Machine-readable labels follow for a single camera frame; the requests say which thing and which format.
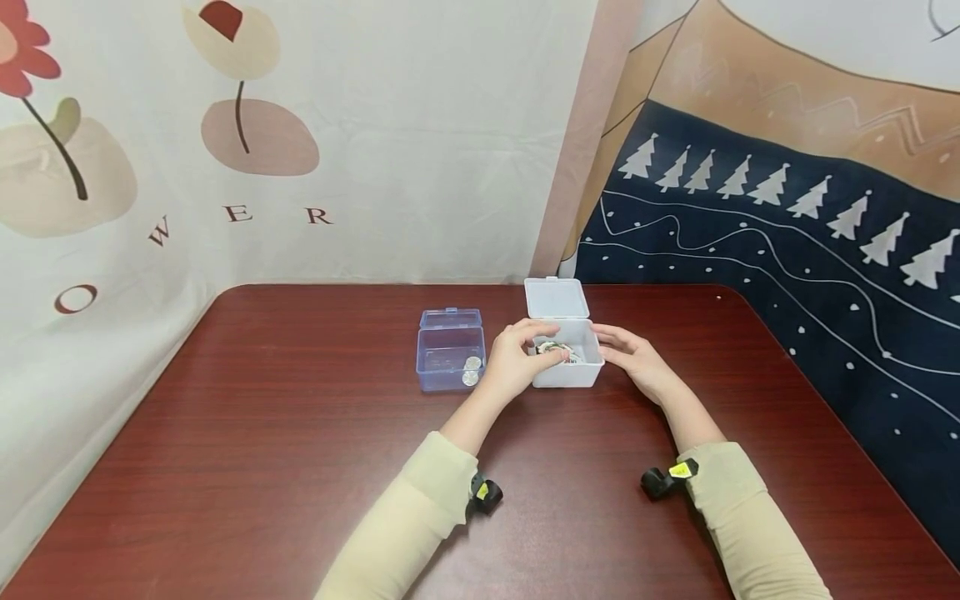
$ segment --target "hand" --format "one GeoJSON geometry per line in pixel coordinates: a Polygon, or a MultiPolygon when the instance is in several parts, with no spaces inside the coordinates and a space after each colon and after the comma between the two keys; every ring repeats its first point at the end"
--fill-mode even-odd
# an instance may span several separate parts
{"type": "Polygon", "coordinates": [[[668,397],[689,390],[647,340],[612,325],[594,324],[593,332],[604,359],[626,371],[654,403],[662,406],[668,397]]]}
{"type": "Polygon", "coordinates": [[[550,325],[532,319],[523,319],[507,327],[493,340],[487,371],[480,380],[480,388],[504,402],[509,402],[527,389],[534,375],[559,365],[569,358],[569,352],[555,349],[545,354],[530,356],[534,338],[553,337],[560,331],[558,325],[550,325]]]}

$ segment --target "white tree pattern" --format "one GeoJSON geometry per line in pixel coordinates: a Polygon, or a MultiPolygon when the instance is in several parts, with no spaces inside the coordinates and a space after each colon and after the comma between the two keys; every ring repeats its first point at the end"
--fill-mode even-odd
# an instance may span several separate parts
{"type": "Polygon", "coordinates": [[[684,153],[680,155],[680,158],[677,158],[677,162],[673,163],[673,166],[667,169],[666,173],[663,174],[662,179],[657,181],[657,185],[660,186],[661,194],[667,190],[669,187],[680,187],[680,175],[684,173],[684,165],[686,164],[686,153],[690,150],[690,147],[687,146],[684,153]]]}
{"type": "Polygon", "coordinates": [[[897,249],[897,238],[903,233],[903,222],[909,216],[909,212],[904,212],[899,219],[890,224],[890,227],[875,235],[869,244],[860,247],[860,250],[866,256],[863,259],[864,263],[870,264],[870,261],[873,260],[884,267],[890,265],[887,256],[897,249]]]}
{"type": "Polygon", "coordinates": [[[934,242],[929,250],[913,257],[913,262],[903,265],[900,270],[907,274],[903,283],[913,285],[917,281],[930,288],[937,289],[937,274],[947,267],[947,257],[953,253],[953,238],[960,235],[960,229],[953,229],[950,235],[934,242]]]}
{"type": "Polygon", "coordinates": [[[786,181],[786,170],[790,168],[789,162],[784,162],[783,166],[773,173],[767,181],[764,181],[747,196],[755,198],[754,204],[773,204],[780,206],[780,194],[783,193],[783,183],[786,181]]]}
{"type": "Polygon", "coordinates": [[[650,139],[643,142],[643,144],[636,149],[636,152],[627,158],[627,161],[623,163],[623,166],[617,169],[618,172],[624,174],[623,179],[631,179],[634,175],[643,177],[645,179],[650,177],[647,174],[647,167],[649,167],[650,163],[653,162],[655,139],[657,139],[657,134],[652,133],[650,135],[650,139]]]}
{"type": "Polygon", "coordinates": [[[856,228],[860,227],[860,220],[863,218],[863,213],[867,212],[867,198],[873,193],[873,190],[868,189],[864,192],[863,196],[860,197],[860,200],[853,203],[847,210],[838,214],[835,220],[827,223],[827,227],[833,229],[833,235],[831,237],[836,238],[842,235],[848,240],[856,239],[856,235],[853,232],[856,228]]]}
{"type": "Polygon", "coordinates": [[[747,182],[747,171],[750,170],[750,158],[752,156],[747,155],[740,166],[736,168],[736,171],[733,171],[733,175],[724,181],[723,187],[717,190],[717,194],[723,194],[724,200],[730,196],[743,196],[743,184],[747,182]]]}
{"type": "Polygon", "coordinates": [[[811,219],[818,219],[817,208],[824,205],[824,196],[827,194],[827,181],[830,181],[833,175],[827,175],[824,180],[810,188],[810,191],[803,194],[797,203],[787,208],[788,212],[793,213],[794,219],[799,219],[801,215],[806,215],[811,219]]]}
{"type": "Polygon", "coordinates": [[[707,157],[704,158],[704,161],[700,163],[700,166],[697,167],[696,172],[690,176],[690,181],[684,186],[690,190],[687,194],[692,194],[697,190],[708,189],[707,180],[710,179],[710,167],[713,166],[714,152],[714,150],[711,150],[710,154],[708,154],[707,157]]]}

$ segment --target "clear plastic box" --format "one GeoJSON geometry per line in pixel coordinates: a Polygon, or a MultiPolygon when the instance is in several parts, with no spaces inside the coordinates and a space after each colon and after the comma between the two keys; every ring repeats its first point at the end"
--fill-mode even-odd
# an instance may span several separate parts
{"type": "Polygon", "coordinates": [[[487,368],[483,321],[476,308],[424,310],[417,336],[417,377],[424,392],[473,389],[487,368]],[[466,369],[467,359],[479,369],[466,369]]]}
{"type": "MultiPolygon", "coordinates": [[[[538,345],[548,340],[569,345],[584,359],[583,363],[561,363],[534,377],[535,388],[591,388],[605,361],[600,342],[590,329],[592,321],[579,279],[528,277],[523,280],[527,295],[527,314],[545,323],[557,324],[560,331],[552,338],[535,338],[538,345]]],[[[531,354],[535,348],[528,350],[531,354]]]]}

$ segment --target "wrist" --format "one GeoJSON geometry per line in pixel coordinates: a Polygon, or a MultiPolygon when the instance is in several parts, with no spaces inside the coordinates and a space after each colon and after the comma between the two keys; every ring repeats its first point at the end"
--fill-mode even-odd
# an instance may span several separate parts
{"type": "Polygon", "coordinates": [[[666,413],[682,411],[690,404],[700,403],[700,398],[680,378],[651,390],[651,395],[651,399],[666,413]]]}
{"type": "Polygon", "coordinates": [[[501,386],[486,379],[481,379],[480,383],[477,384],[477,387],[473,390],[473,393],[470,394],[470,398],[474,398],[477,402],[495,405],[501,408],[510,404],[514,397],[515,396],[509,392],[505,392],[501,386]]]}

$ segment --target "fabric backdrop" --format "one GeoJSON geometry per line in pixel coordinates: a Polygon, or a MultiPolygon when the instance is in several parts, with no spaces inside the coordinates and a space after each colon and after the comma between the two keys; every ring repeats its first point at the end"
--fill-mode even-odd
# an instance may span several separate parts
{"type": "Polygon", "coordinates": [[[0,0],[0,588],[223,290],[555,269],[638,14],[245,1],[0,0]]]}
{"type": "Polygon", "coordinates": [[[647,2],[562,266],[739,292],[956,564],[958,26],[936,0],[647,2]]]}

